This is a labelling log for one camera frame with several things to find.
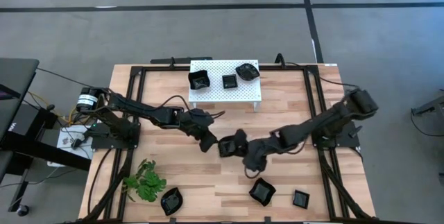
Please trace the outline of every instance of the artificial plant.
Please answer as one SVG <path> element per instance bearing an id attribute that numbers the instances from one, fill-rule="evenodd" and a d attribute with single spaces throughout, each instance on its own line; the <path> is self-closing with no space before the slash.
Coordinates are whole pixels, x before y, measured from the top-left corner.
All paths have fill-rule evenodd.
<path id="1" fill-rule="evenodd" d="M 135 175 L 123 179 L 124 190 L 130 200 L 134 201 L 130 196 L 133 189 L 142 200 L 149 202 L 155 201 L 157 193 L 164 191 L 167 180 L 159 178 L 154 172 L 154 166 L 155 161 L 147 162 L 145 159 L 140 163 Z"/>

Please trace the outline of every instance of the white pegboard shelf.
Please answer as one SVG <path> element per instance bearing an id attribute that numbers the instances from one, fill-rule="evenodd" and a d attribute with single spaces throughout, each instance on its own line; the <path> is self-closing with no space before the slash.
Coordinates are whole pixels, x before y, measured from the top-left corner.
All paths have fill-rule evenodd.
<path id="1" fill-rule="evenodd" d="M 250 102 L 255 106 L 262 101 L 260 78 L 252 81 L 242 80 L 236 73 L 236 67 L 242 64 L 252 64 L 259 70 L 257 60 L 192 60 L 189 72 L 208 71 L 210 87 L 189 89 L 188 101 L 196 107 L 197 103 L 219 102 Z M 224 89 L 222 76 L 236 75 L 237 88 Z"/>

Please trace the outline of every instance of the cable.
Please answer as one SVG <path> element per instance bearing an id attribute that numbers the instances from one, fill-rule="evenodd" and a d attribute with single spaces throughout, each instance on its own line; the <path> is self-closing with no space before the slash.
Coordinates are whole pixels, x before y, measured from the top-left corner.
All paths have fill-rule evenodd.
<path id="1" fill-rule="evenodd" d="M 423 132 L 415 123 L 415 121 L 413 121 L 413 112 L 410 112 L 410 120 L 411 123 L 413 124 L 413 126 L 415 126 L 416 130 L 418 130 L 419 132 L 421 132 L 423 135 L 426 135 L 428 137 L 444 137 L 444 135 L 433 135 L 433 134 L 427 134 L 426 132 Z"/>
<path id="2" fill-rule="evenodd" d="M 299 66 L 299 67 L 301 67 L 302 65 L 299 65 L 299 64 L 296 64 L 296 63 L 294 63 L 294 62 L 285 62 L 286 64 L 293 64 L 293 65 L 295 65 L 295 66 Z M 332 83 L 332 84 L 335 84 L 335 85 L 343 85 L 343 86 L 350 86 L 350 87 L 355 87 L 355 88 L 359 88 L 359 86 L 357 86 L 357 85 L 352 85 L 352 84 L 347 84 L 347 83 L 338 83 L 338 82 L 334 82 L 334 81 L 331 81 L 331 80 L 328 80 L 328 79 L 325 79 L 325 78 L 323 78 L 323 77 L 321 77 L 321 76 L 318 76 L 321 80 L 324 80 L 325 82 L 328 82 L 328 83 Z"/>
<path id="3" fill-rule="evenodd" d="M 88 159 L 90 160 L 90 159 L 91 159 L 91 157 L 89 157 L 89 155 L 88 155 L 88 153 L 86 152 L 86 150 L 84 150 L 84 149 L 82 148 L 82 146 L 79 146 L 79 148 L 80 148 L 81 150 L 83 150 L 83 152 L 85 152 L 85 154 L 86 154 L 86 157 L 88 157 Z"/>
<path id="4" fill-rule="evenodd" d="M 354 148 L 354 147 L 350 147 L 356 154 L 358 154 L 358 156 L 360 156 L 360 158 L 361 158 L 361 160 L 364 160 L 364 158 L 362 157 L 362 154 L 361 154 L 361 152 L 359 152 L 358 150 L 357 150 L 357 148 Z"/>
<path id="5" fill-rule="evenodd" d="M 106 88 L 106 89 L 109 90 L 111 93 L 116 94 L 115 92 L 112 91 L 112 89 L 110 89 L 110 88 Z M 117 97 L 117 98 L 119 99 L 119 101 L 125 103 L 125 101 L 124 101 L 123 99 L 121 99 L 121 98 L 119 98 L 119 97 Z M 183 98 L 183 96 L 181 96 L 181 95 L 174 95 L 174 96 L 171 96 L 170 98 L 168 98 L 167 100 L 165 100 L 165 102 L 163 102 L 161 105 L 159 105 L 159 106 L 157 106 L 157 107 L 154 107 L 153 109 L 150 109 L 150 110 L 147 110 L 147 109 L 142 108 L 142 107 L 138 107 L 138 106 L 136 106 L 136 105 L 132 105 L 132 106 L 133 106 L 133 107 L 136 107 L 136 108 L 138 108 L 138 109 L 141 109 L 141 110 L 154 111 L 154 110 L 158 110 L 158 109 L 160 109 L 161 107 L 164 107 L 164 105 L 166 105 L 166 104 L 167 104 L 169 101 L 171 101 L 171 99 L 173 99 L 173 98 L 180 98 L 180 99 L 182 100 L 183 104 L 185 105 L 185 107 L 187 108 L 187 110 L 189 111 L 189 113 L 190 113 L 191 115 L 198 116 L 198 117 L 206 117 L 206 116 L 207 116 L 206 114 L 198 114 L 198 113 L 194 113 L 194 112 L 192 112 L 192 111 L 190 110 L 190 108 L 189 108 L 189 106 L 188 106 L 186 100 L 185 100 L 185 99 Z M 210 116 L 211 116 L 211 117 L 214 117 L 213 119 L 216 119 L 216 118 L 222 116 L 223 114 L 225 114 L 225 110 L 223 110 L 223 111 L 221 111 L 221 112 L 214 113 L 214 114 L 210 114 Z"/>
<path id="6" fill-rule="evenodd" d="M 94 184 L 96 183 L 97 175 L 99 174 L 100 168 L 102 167 L 103 161 L 105 161 L 105 158 L 110 153 L 111 149 L 106 151 L 105 155 L 102 157 L 102 160 L 99 163 L 99 166 L 97 167 L 96 174 L 94 175 L 94 179 L 91 183 L 91 188 L 89 189 L 89 197 L 88 197 L 88 214 L 91 214 L 91 196 L 92 196 L 92 189 L 94 188 Z"/>
<path id="7" fill-rule="evenodd" d="M 37 111 L 39 111 L 39 109 L 37 109 L 37 107 L 35 105 L 30 104 L 28 101 L 23 99 L 23 102 L 27 103 L 29 106 L 33 107 L 34 109 L 36 109 Z"/>
<path id="8" fill-rule="evenodd" d="M 307 139 L 308 139 L 308 138 L 305 138 L 304 142 L 302 143 L 302 146 L 301 146 L 297 151 L 295 151 L 295 152 L 287 151 L 286 153 L 287 153 L 287 154 L 290 154 L 290 155 L 296 155 L 296 154 L 298 154 L 300 151 L 302 151 L 302 150 L 304 149 L 304 146 L 305 146 L 305 144 L 307 143 Z"/>
<path id="9" fill-rule="evenodd" d="M 245 166 L 244 167 L 244 174 L 245 174 L 245 176 L 248 178 L 248 179 L 255 179 L 257 176 L 259 176 L 260 175 L 260 171 L 258 171 L 257 172 L 257 174 L 255 174 L 254 176 L 249 176 L 248 174 L 247 174 L 247 167 Z"/>
<path id="10" fill-rule="evenodd" d="M 46 107 L 49 106 L 49 103 L 48 103 L 46 100 L 44 100 L 41 96 L 39 96 L 39 95 L 37 95 L 37 94 L 34 94 L 34 93 L 32 93 L 32 92 L 28 92 L 28 94 L 31 96 L 31 98 L 33 98 L 34 102 L 37 103 L 38 106 L 42 107 L 42 105 L 40 105 L 39 102 L 37 102 L 37 99 L 35 99 L 35 97 L 37 97 L 38 99 L 40 99 L 40 100 L 46 105 Z"/>
<path id="11" fill-rule="evenodd" d="M 59 177 L 62 176 L 62 175 L 66 175 L 66 174 L 68 174 L 68 173 L 71 173 L 71 172 L 74 172 L 74 171 L 77 170 L 77 169 L 73 169 L 73 170 L 70 170 L 70 171 L 67 171 L 67 172 L 61 173 L 60 175 L 51 176 L 51 175 L 52 175 L 57 169 L 59 169 L 59 168 L 55 168 L 55 169 L 53 170 L 53 172 L 51 172 L 51 173 L 49 174 L 49 176 L 47 176 L 45 179 L 40 180 L 39 182 L 29 182 L 28 185 L 37 185 L 37 184 L 40 184 L 40 183 L 44 182 L 45 180 L 48 180 L 48 179 L 54 179 L 54 178 L 59 178 Z M 11 183 L 11 184 L 7 184 L 7 185 L 3 185 L 3 186 L 1 186 L 0 189 L 1 189 L 1 188 L 4 188 L 4 187 L 9 187 L 9 186 L 13 186 L 13 185 L 20 185 L 20 184 L 21 184 L 20 182 L 19 182 L 19 183 Z"/>
<path id="12" fill-rule="evenodd" d="M 62 123 L 60 122 L 59 119 L 57 119 L 58 123 L 60 124 L 60 126 L 62 126 Z M 75 141 L 74 137 L 71 136 L 71 134 L 69 133 L 69 131 L 67 130 L 67 128 L 65 126 L 63 126 L 63 128 L 65 128 L 66 131 L 62 131 L 65 133 L 68 133 L 69 137 L 71 137 L 72 141 Z"/>
<path id="13" fill-rule="evenodd" d="M 57 74 L 57 73 L 55 73 L 55 72 L 48 71 L 48 70 L 46 70 L 46 69 L 42 69 L 42 68 L 37 68 L 37 69 L 40 70 L 40 71 L 47 72 L 47 73 L 49 73 L 49 74 L 53 74 L 53 75 L 59 76 L 59 77 L 61 77 L 61 78 L 64 78 L 64 79 L 66 79 L 66 80 L 69 80 L 69 81 L 71 81 L 71 82 L 77 83 L 77 84 L 79 84 L 79 85 L 83 85 L 83 86 L 86 86 L 86 87 L 93 87 L 93 86 L 91 86 L 91 85 L 87 85 L 87 84 L 85 84 L 85 83 L 81 83 L 81 82 L 75 81 L 74 79 L 67 78 L 67 77 L 62 76 L 62 75 L 60 75 L 60 74 Z"/>

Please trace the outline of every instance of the wooden tabletop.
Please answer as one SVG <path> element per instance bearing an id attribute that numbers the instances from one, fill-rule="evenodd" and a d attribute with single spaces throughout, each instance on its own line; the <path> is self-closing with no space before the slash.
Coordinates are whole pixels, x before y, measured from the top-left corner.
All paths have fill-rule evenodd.
<path id="1" fill-rule="evenodd" d="M 131 65 L 114 66 L 110 88 L 125 95 Z M 340 82 L 337 66 L 319 65 L 320 75 L 328 80 Z M 159 105 L 168 97 L 179 94 L 188 98 L 186 71 L 152 71 L 146 75 L 142 102 Z M 200 103 L 211 113 L 225 110 L 226 113 L 210 126 L 218 139 L 233 135 L 243 128 L 248 140 L 269 137 L 269 131 L 287 124 L 298 124 L 310 118 L 310 111 L 302 72 L 261 71 L 262 103 L 258 113 L 253 112 L 252 103 Z M 136 78 L 133 99 L 136 97 Z M 322 82 L 326 104 L 330 107 L 343 96 L 339 85 Z M 178 99 L 167 105 L 183 106 Z M 320 112 L 316 102 L 317 113 Z M 202 153 L 198 142 L 179 130 L 161 130 L 149 121 L 141 119 L 142 132 L 139 147 L 135 150 L 132 174 L 139 163 L 147 158 L 157 162 L 155 171 L 167 181 L 166 190 L 178 187 L 184 197 L 183 206 L 172 217 L 178 221 L 263 221 L 270 216 L 273 221 L 328 221 L 328 211 L 321 179 L 318 154 L 307 141 L 304 150 L 297 155 L 269 155 L 266 170 L 260 175 L 276 188 L 270 204 L 262 207 L 248 192 L 256 179 L 244 175 L 240 157 L 220 158 L 217 146 Z M 366 175 L 360 157 L 349 148 L 337 148 L 343 184 L 361 208 L 375 215 Z M 92 179 L 105 150 L 95 152 L 83 194 L 79 218 L 87 215 L 87 199 Z M 92 207 L 99 201 L 110 182 L 114 151 L 105 159 L 92 194 Z M 294 190 L 310 195 L 308 209 L 293 206 Z M 121 187 L 114 195 L 111 217 L 117 215 Z M 340 216 L 337 192 L 332 185 L 336 215 Z M 133 195 L 135 203 L 126 201 L 125 222 L 169 221 L 160 207 L 159 198 L 154 202 L 141 200 Z"/>

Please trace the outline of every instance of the gray carpet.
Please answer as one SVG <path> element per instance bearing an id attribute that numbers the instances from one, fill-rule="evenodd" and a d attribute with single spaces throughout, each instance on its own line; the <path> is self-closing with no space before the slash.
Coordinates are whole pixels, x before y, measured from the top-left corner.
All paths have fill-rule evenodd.
<path id="1" fill-rule="evenodd" d="M 311 0 L 430 1 L 444 0 Z M 303 0 L 0 0 L 0 8 L 271 2 Z M 442 223 L 444 186 L 438 173 L 444 171 L 444 138 L 421 135 L 410 122 L 409 110 L 442 95 L 444 8 L 316 9 L 314 16 L 324 61 L 338 63 L 343 81 L 368 89 L 380 106 L 359 133 L 377 215 Z M 1 57 L 37 58 L 41 68 L 98 86 L 109 83 L 114 64 L 149 63 L 153 58 L 272 62 L 281 52 L 289 62 L 315 61 L 304 9 L 0 13 L 0 29 Z M 68 113 L 80 88 L 38 72 L 30 91 Z M 415 120 L 424 131 L 444 134 L 433 114 Z M 31 172 L 37 181 L 51 170 L 36 162 Z M 7 176 L 2 185 L 18 179 Z M 29 186 L 23 203 L 32 212 L 22 218 L 6 212 L 15 188 L 0 189 L 0 222 L 72 221 L 85 181 L 86 173 L 77 171 Z"/>

